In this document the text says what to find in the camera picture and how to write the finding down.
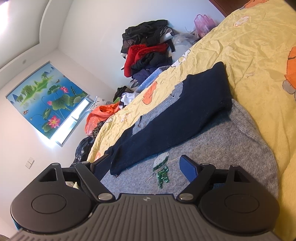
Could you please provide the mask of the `dark floral garment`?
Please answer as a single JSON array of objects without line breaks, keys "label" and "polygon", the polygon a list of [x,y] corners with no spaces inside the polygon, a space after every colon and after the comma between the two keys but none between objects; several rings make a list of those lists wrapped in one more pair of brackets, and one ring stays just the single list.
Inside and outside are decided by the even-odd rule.
[{"label": "dark floral garment", "polygon": [[94,144],[94,138],[86,137],[79,142],[78,147],[75,150],[75,159],[70,167],[74,167],[76,164],[87,161],[90,150]]}]

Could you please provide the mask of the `clear plastic bag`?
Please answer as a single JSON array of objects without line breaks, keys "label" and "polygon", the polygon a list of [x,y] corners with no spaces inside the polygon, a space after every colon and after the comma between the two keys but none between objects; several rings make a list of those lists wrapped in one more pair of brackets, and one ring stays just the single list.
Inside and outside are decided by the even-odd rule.
[{"label": "clear plastic bag", "polygon": [[175,48],[173,54],[183,54],[189,50],[196,42],[199,41],[199,37],[191,33],[176,34],[172,38],[172,42]]}]

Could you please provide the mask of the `pile of dark and red clothes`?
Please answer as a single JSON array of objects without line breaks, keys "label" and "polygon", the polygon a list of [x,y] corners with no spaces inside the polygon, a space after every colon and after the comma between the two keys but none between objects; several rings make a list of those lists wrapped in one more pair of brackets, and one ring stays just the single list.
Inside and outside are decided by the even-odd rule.
[{"label": "pile of dark and red clothes", "polygon": [[131,78],[130,87],[139,87],[156,69],[172,64],[174,31],[168,20],[154,20],[125,29],[121,56],[125,59],[123,74]]}]

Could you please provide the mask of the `grey and navy knit sweater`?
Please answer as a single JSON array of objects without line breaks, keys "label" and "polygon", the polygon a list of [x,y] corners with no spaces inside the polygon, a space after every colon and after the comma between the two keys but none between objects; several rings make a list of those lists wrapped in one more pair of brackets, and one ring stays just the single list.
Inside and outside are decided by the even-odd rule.
[{"label": "grey and navy knit sweater", "polygon": [[222,62],[188,75],[107,150],[102,183],[114,194],[178,195],[188,184],[180,157],[218,169],[243,167],[278,195],[275,157],[249,113],[230,93]]}]

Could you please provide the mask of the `pink plastic bag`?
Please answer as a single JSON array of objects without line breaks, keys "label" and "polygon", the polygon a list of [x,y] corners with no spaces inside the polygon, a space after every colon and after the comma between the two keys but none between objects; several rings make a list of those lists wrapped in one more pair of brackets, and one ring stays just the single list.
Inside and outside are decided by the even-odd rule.
[{"label": "pink plastic bag", "polygon": [[208,34],[213,28],[216,27],[216,24],[212,18],[209,18],[207,15],[198,14],[194,19],[194,24],[196,32],[200,38],[203,38]]}]

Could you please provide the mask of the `white wall switch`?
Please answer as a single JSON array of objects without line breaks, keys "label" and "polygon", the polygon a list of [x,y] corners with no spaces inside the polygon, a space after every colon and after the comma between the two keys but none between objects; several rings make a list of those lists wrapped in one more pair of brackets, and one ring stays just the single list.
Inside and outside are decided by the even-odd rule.
[{"label": "white wall switch", "polygon": [[25,167],[30,169],[32,167],[32,165],[34,164],[34,159],[33,158],[29,158],[25,164]]}]

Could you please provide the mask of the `lotus painting window blind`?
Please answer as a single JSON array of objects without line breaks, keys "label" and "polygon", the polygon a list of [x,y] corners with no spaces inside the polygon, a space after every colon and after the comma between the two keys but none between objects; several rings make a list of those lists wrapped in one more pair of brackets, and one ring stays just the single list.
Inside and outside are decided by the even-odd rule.
[{"label": "lotus painting window blind", "polygon": [[6,99],[46,138],[68,137],[92,103],[89,94],[47,62],[24,79]]}]

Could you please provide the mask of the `yellow patterned bed quilt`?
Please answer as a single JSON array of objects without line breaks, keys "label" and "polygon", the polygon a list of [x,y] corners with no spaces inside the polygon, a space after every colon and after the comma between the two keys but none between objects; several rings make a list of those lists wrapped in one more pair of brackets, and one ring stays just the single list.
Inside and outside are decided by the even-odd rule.
[{"label": "yellow patterned bed quilt", "polygon": [[189,74],[223,62],[234,98],[246,108],[273,151],[280,180],[276,234],[295,239],[295,11],[284,1],[250,1],[153,77],[111,116],[88,155],[94,162],[124,130],[155,108]]}]

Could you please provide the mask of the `orange plastic bag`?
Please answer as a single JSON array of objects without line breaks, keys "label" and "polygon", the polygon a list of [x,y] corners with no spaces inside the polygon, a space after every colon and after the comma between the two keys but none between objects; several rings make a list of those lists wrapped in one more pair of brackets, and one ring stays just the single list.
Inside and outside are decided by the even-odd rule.
[{"label": "orange plastic bag", "polygon": [[106,121],[110,116],[114,115],[120,110],[119,103],[108,105],[101,105],[95,108],[86,118],[84,131],[86,135],[90,136],[97,124],[101,121]]}]

